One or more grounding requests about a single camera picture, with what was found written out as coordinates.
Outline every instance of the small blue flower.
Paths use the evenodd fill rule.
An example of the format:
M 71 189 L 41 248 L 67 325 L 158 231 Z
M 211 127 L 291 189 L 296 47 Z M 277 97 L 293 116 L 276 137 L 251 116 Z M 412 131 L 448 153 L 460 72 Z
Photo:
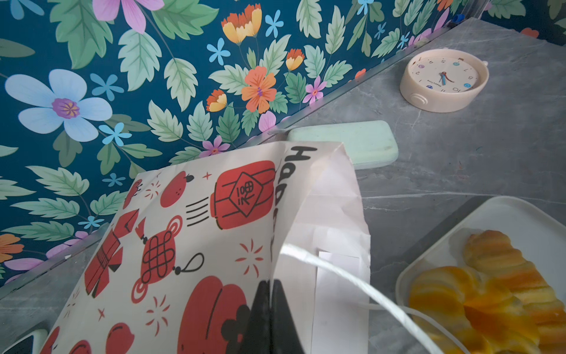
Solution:
M 108 125 L 101 125 L 98 127 L 98 129 L 100 129 L 100 131 L 102 131 L 103 133 L 110 134 L 102 140 L 102 143 L 104 145 L 108 145 L 112 142 L 112 140 L 115 140 L 116 145 L 124 146 L 124 142 L 120 138 L 129 138 L 132 136 L 131 133 L 122 133 L 122 129 L 124 129 L 124 123 L 122 122 L 116 124 L 114 130 L 112 130 L 112 128 Z
M 409 36 L 411 35 L 411 31 L 409 31 L 406 35 L 401 36 L 401 42 L 397 45 L 397 48 L 403 48 L 405 43 L 409 41 Z
M 208 58 L 208 61 L 212 63 L 218 58 L 218 64 L 224 65 L 224 59 L 222 59 L 222 57 L 229 57 L 230 52 L 226 49 L 222 50 L 222 47 L 224 46 L 224 39 L 222 37 L 218 39 L 218 44 L 216 46 L 218 48 L 215 48 L 212 44 L 207 45 L 207 49 L 214 53 L 210 58 Z
M 114 172 L 112 172 L 110 174 L 110 178 L 104 178 L 102 181 L 106 182 L 106 183 L 110 182 L 110 184 L 108 186 L 112 187 L 115 184 L 121 186 L 122 183 L 120 181 L 123 181 L 125 179 L 126 179 L 125 177 L 116 178 L 116 174 Z
M 362 10 L 363 10 L 363 15 L 365 16 L 365 15 L 367 15 L 367 6 L 368 6 L 369 4 L 374 3 L 374 0 L 358 0 L 358 3 L 359 3 L 360 5 L 362 5 L 362 7 L 360 7 L 360 8 L 358 9 L 358 13 L 357 13 L 357 14 L 358 14 L 358 15 L 361 14 L 361 13 L 362 13 Z
M 378 24 L 378 32 L 375 34 L 374 38 L 377 37 L 378 39 L 381 38 L 381 35 L 385 33 L 385 25 L 387 24 L 387 22 L 384 22 L 382 24 Z
M 37 15 L 43 16 L 45 14 L 45 12 L 43 12 L 43 9 L 31 0 L 10 0 L 10 12 L 16 20 L 21 20 L 22 18 L 24 18 L 24 8 L 22 7 L 22 5 L 27 7 Z
M 281 11 L 277 10 L 275 11 L 275 16 L 273 18 L 271 18 L 271 16 L 269 15 L 265 16 L 265 23 L 270 25 L 267 31 L 265 32 L 266 37 L 269 37 L 271 32 L 273 32 L 273 36 L 275 38 L 277 38 L 277 36 L 279 35 L 279 31 L 277 30 L 277 27 L 283 27 L 283 21 L 277 21 L 279 20 L 279 15 L 281 15 Z
M 100 85 L 100 87 L 96 87 L 92 90 L 92 94 L 94 96 L 100 96 L 104 92 L 106 92 L 106 97 L 108 97 L 108 100 L 114 101 L 114 92 L 112 91 L 116 91 L 118 93 L 124 93 L 124 89 L 122 87 L 111 86 L 113 83 L 115 83 L 118 80 L 118 77 L 114 74 L 110 75 L 108 77 L 108 80 L 106 80 L 106 82 L 104 82 L 104 80 L 100 76 L 96 74 L 91 74 L 91 80 Z
M 88 221 L 81 221 L 81 222 L 79 222 L 79 225 L 84 225 L 84 228 L 85 228 L 85 229 L 88 229 L 89 227 L 100 227 L 100 224 L 99 224 L 99 223 L 101 223 L 101 222 L 104 221 L 104 219 L 96 219 L 96 220 L 95 220 L 95 217 L 92 216 L 92 215 L 89 216 L 89 217 L 87 218 L 87 220 L 88 220 Z

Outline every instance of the floral wallpaper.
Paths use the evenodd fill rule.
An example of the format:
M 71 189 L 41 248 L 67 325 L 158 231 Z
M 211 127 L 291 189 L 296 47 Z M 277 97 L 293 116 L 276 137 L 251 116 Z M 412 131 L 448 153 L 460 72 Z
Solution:
M 0 0 L 0 285 L 110 222 L 137 173 L 237 148 L 466 2 Z
M 566 45 L 566 0 L 491 0 L 482 20 L 524 35 Z

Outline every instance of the white plate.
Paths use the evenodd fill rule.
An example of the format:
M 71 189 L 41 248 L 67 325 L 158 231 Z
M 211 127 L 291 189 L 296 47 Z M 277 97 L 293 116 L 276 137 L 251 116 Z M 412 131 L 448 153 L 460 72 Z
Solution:
M 537 267 L 556 297 L 566 302 L 566 227 L 519 198 L 493 197 L 432 245 L 397 278 L 398 305 L 406 305 L 410 286 L 420 273 L 442 266 L 465 266 L 462 250 L 470 235 L 501 231 L 513 247 Z

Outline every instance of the round clock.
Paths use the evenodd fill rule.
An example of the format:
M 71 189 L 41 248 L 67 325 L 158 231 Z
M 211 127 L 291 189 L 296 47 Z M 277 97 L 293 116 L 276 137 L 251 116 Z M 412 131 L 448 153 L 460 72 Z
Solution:
M 401 94 L 429 112 L 454 112 L 470 104 L 485 87 L 487 62 L 453 49 L 433 49 L 415 56 L 401 79 Z

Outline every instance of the clock face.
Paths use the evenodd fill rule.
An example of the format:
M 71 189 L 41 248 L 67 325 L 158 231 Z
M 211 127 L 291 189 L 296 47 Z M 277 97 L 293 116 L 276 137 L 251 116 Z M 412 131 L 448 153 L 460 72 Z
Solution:
M 409 72 L 419 85 L 439 92 L 464 92 L 479 84 L 478 72 L 458 58 L 415 58 Z

